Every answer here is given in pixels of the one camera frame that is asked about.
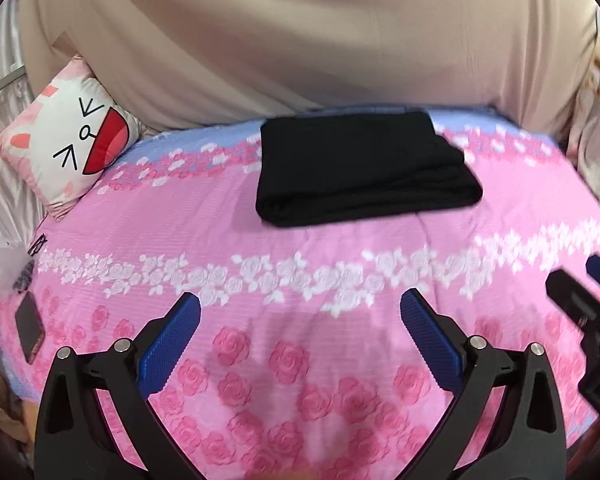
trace silver screw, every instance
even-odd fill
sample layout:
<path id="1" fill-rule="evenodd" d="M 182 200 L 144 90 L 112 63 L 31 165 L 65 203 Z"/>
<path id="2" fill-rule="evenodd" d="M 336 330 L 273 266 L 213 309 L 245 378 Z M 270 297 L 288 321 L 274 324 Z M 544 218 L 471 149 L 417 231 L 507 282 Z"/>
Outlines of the silver screw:
<path id="1" fill-rule="evenodd" d="M 531 343 L 531 351 L 534 354 L 541 356 L 544 354 L 544 346 L 542 346 L 540 343 Z"/>
<path id="2" fill-rule="evenodd" d="M 126 352 L 131 348 L 131 341 L 127 338 L 118 339 L 115 343 L 113 343 L 113 349 L 116 352 Z"/>
<path id="3" fill-rule="evenodd" d="M 482 350 L 487 347 L 487 340 L 481 335 L 473 335 L 469 339 L 469 344 L 476 350 Z"/>
<path id="4" fill-rule="evenodd" d="M 56 352 L 58 359 L 67 359 L 71 355 L 71 349 L 68 346 L 63 346 Z"/>

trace black phone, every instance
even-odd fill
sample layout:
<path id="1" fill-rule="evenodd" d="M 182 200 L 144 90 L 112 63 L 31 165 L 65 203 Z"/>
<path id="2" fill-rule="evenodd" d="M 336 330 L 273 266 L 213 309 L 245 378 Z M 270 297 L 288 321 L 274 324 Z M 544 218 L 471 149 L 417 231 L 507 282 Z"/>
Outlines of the black phone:
<path id="1" fill-rule="evenodd" d="M 31 364 L 45 340 L 45 327 L 42 325 L 36 298 L 30 291 L 27 291 L 16 311 L 16 327 L 24 357 Z"/>

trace pink floral bed sheet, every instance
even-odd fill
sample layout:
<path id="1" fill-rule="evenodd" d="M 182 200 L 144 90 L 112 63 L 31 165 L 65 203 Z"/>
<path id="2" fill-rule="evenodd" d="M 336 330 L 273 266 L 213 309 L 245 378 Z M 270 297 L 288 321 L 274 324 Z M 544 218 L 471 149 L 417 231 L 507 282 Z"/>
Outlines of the pink floral bed sheet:
<path id="1" fill-rule="evenodd" d="M 393 479 L 450 400 L 400 322 L 400 295 L 417 286 L 467 334 L 511 349 L 542 342 L 569 444 L 590 426 L 578 332 L 544 280 L 564 266 L 599 292 L 584 264 L 600 253 L 600 207 L 556 148 L 502 127 L 437 124 L 484 186 L 477 206 L 279 230 L 254 211 L 258 126 L 224 145 L 213 129 L 141 142 L 64 220 L 45 220 L 31 290 L 46 339 L 32 365 L 16 335 L 19 298 L 0 303 L 0 346 L 24 397 L 39 400 L 58 347 L 107 349 L 188 290 L 202 321 L 150 402 L 200 471 L 223 480 L 310 465 L 326 480 Z"/>

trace folded black cloth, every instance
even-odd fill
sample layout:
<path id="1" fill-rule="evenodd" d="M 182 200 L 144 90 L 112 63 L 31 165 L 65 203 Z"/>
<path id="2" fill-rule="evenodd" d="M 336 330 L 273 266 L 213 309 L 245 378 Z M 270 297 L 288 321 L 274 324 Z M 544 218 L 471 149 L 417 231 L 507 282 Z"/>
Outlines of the folded black cloth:
<path id="1" fill-rule="evenodd" d="M 471 206 L 482 187 L 424 112 L 266 121 L 260 217 L 309 226 Z"/>

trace pillow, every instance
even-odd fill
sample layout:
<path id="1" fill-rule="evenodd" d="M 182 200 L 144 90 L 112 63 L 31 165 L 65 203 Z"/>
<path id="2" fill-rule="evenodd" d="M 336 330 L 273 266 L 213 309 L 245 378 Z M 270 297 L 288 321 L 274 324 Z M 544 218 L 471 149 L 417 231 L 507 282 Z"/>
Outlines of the pillow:
<path id="1" fill-rule="evenodd" d="M 0 156 L 61 219 L 142 129 L 76 56 L 0 134 Z"/>

